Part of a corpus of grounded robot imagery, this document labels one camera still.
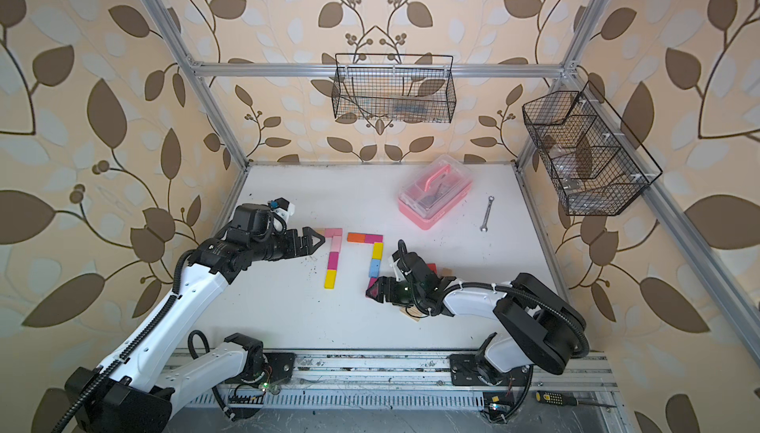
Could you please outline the thin yellow block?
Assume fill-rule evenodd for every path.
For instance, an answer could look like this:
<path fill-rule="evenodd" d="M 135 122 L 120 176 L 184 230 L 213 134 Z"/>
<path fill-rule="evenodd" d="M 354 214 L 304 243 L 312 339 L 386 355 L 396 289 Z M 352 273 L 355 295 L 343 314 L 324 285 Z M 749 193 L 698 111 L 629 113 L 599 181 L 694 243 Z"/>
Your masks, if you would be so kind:
<path fill-rule="evenodd" d="M 326 290 L 334 289 L 336 286 L 336 276 L 338 276 L 338 272 L 336 270 L 328 270 L 324 283 L 324 288 Z"/>

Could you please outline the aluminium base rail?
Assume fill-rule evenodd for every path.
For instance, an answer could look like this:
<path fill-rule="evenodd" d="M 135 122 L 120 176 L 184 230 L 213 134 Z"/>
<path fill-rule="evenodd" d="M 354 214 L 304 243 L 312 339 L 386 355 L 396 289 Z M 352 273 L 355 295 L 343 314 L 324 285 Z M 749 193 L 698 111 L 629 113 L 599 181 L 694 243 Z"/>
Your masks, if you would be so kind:
<path fill-rule="evenodd" d="M 263 387 L 223 382 L 233 408 L 481 411 L 510 403 L 524 389 L 558 391 L 617 403 L 619 386 L 606 356 L 571 361 L 563 375 L 521 367 L 489 384 L 471 351 L 268 350 Z"/>

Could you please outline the ridged wood block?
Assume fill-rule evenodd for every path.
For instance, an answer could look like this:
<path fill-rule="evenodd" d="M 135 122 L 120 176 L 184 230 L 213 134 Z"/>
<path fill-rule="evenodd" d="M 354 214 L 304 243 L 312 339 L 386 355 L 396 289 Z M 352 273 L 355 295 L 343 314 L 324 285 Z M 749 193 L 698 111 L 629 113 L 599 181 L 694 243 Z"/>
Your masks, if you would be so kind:
<path fill-rule="evenodd" d="M 409 311 L 409 308 L 402 308 L 402 312 L 404 312 L 404 314 L 406 314 L 406 315 L 407 315 L 409 318 L 413 318 L 413 319 L 416 319 L 416 320 L 419 320 L 419 319 L 421 319 L 419 316 L 417 316 L 417 315 L 415 315 L 415 314 L 411 313 L 411 312 Z"/>

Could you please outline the yellow black screwdriver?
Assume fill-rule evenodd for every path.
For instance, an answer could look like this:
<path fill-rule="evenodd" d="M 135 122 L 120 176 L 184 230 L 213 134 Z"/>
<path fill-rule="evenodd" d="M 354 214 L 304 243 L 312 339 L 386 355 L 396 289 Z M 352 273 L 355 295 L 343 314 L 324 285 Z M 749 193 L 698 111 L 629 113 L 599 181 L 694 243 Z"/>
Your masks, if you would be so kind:
<path fill-rule="evenodd" d="M 546 405 L 554 406 L 593 406 L 601 408 L 616 408 L 615 405 L 598 403 L 597 401 L 590 401 L 590 399 L 578 399 L 578 397 L 574 397 L 574 395 L 568 395 L 567 393 L 556 393 L 555 391 L 537 391 L 536 401 L 538 403 L 545 403 Z"/>

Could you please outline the pink plastic storage box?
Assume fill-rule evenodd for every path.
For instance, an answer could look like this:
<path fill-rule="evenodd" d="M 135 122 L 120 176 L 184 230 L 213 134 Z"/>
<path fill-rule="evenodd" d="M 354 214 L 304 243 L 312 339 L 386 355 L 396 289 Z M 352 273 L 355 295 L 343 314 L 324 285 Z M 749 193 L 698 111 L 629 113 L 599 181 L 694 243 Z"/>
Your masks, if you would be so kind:
<path fill-rule="evenodd" d="M 441 155 L 401 189 L 398 209 L 416 227 L 429 230 L 463 201 L 473 180 L 463 163 Z"/>

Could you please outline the dark pink block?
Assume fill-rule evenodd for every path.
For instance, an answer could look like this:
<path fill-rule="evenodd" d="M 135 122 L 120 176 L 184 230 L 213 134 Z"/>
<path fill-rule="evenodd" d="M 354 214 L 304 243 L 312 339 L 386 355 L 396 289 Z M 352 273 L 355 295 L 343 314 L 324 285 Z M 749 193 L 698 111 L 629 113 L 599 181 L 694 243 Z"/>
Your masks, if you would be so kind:
<path fill-rule="evenodd" d="M 328 262 L 328 270 L 329 271 L 337 271 L 338 270 L 338 260 L 340 260 L 340 253 L 338 252 L 331 252 Z"/>

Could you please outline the orange block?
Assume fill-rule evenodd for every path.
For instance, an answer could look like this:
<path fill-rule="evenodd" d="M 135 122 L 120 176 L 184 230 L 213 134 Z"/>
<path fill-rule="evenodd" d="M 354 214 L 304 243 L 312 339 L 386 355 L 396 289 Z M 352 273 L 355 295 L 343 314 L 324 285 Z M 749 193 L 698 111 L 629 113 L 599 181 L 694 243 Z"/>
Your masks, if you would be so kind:
<path fill-rule="evenodd" d="M 346 237 L 346 241 L 349 243 L 366 243 L 366 235 L 364 233 L 350 232 Z"/>

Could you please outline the light pink block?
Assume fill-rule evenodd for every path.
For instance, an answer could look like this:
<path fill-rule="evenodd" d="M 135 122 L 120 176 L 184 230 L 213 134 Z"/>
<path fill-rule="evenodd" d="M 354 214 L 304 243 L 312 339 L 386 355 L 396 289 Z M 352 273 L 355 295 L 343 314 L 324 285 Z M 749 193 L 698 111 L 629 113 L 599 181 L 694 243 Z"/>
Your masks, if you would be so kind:
<path fill-rule="evenodd" d="M 340 253 L 342 249 L 342 235 L 335 235 L 331 239 L 331 252 Z"/>

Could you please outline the silver wrench on table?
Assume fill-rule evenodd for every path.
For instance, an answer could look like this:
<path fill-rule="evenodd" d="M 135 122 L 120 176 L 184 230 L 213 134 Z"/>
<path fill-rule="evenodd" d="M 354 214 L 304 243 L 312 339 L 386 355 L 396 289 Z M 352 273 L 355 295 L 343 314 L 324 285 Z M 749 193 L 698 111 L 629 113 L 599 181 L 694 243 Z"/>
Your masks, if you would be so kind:
<path fill-rule="evenodd" d="M 495 201 L 495 197 L 494 196 L 489 196 L 488 197 L 487 207 L 485 209 L 484 217 L 483 217 L 482 223 L 480 225 L 480 231 L 483 232 L 483 233 L 486 233 L 489 230 L 488 222 L 489 222 L 489 219 L 490 219 L 490 215 L 491 215 L 491 211 L 492 211 L 492 207 L 493 207 L 494 201 Z"/>

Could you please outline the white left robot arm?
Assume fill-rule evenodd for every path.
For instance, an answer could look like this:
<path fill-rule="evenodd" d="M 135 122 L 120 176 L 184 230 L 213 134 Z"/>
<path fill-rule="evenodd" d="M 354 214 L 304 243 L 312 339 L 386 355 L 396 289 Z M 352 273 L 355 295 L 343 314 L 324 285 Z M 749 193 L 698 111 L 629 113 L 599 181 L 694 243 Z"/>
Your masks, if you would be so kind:
<path fill-rule="evenodd" d="M 162 304 L 96 368 L 79 368 L 66 381 L 70 405 L 53 431 L 76 421 L 85 432 L 160 432 L 182 407 L 228 379 L 267 387 L 274 370 L 263 344 L 240 333 L 172 374 L 164 367 L 181 342 L 198 336 L 196 321 L 251 264 L 308 257 L 325 244 L 311 227 L 288 227 L 294 211 L 287 199 L 244 203 L 213 237 L 184 252 Z"/>

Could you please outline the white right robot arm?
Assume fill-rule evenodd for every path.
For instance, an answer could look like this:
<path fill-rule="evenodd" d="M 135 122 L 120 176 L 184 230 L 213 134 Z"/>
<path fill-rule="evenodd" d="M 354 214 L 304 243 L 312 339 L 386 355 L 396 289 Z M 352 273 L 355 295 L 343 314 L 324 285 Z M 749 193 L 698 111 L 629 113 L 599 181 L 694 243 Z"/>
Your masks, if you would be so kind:
<path fill-rule="evenodd" d="M 393 304 L 415 319 L 468 315 L 503 326 L 475 354 L 451 366 L 453 375 L 469 375 L 480 385 L 521 387 L 515 399 L 487 401 L 482 413 L 491 423 L 505 424 L 519 411 L 535 369 L 559 376 L 570 360 L 591 351 L 584 317 L 532 274 L 520 273 L 508 284 L 467 282 L 439 274 L 405 244 L 399 244 L 390 264 L 393 275 L 372 279 L 366 298 Z"/>

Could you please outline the aluminium frame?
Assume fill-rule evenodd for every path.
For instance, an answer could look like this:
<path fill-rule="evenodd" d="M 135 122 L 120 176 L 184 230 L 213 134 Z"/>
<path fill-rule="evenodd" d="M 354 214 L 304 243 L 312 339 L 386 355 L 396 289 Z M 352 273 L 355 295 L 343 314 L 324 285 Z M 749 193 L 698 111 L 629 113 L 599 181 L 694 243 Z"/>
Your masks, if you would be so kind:
<path fill-rule="evenodd" d="M 611 0 L 591 0 L 565 56 L 558 64 L 455 64 L 454 76 L 459 78 L 546 78 L 557 86 L 578 90 L 583 82 L 577 73 L 581 57 L 588 45 L 594 25 Z M 141 0 L 148 15 L 158 27 L 172 58 L 189 80 L 191 90 L 203 104 L 212 124 L 222 132 L 225 142 L 233 145 L 233 160 L 247 168 L 231 126 L 225 121 L 219 104 L 206 85 L 211 77 L 322 77 L 331 76 L 329 64 L 297 63 L 209 63 L 196 60 L 188 50 L 180 32 L 174 26 L 162 0 Z M 684 209 L 678 205 L 664 182 L 652 183 L 642 195 L 643 201 L 666 229 L 682 256 L 711 296 L 734 334 L 753 360 L 759 358 L 759 310 L 746 291 L 736 282 L 728 267 L 720 260 Z"/>

